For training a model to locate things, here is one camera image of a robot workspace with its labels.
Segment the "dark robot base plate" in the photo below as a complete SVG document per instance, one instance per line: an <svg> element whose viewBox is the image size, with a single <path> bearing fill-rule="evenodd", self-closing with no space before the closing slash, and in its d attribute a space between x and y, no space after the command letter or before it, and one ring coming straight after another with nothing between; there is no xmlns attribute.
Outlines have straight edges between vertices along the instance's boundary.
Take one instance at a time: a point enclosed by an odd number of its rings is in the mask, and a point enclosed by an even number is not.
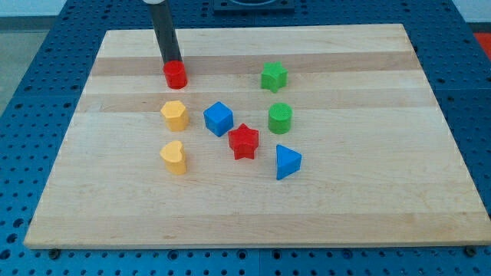
<svg viewBox="0 0 491 276"><path fill-rule="evenodd" d="M293 12L294 0L212 0L213 12Z"/></svg>

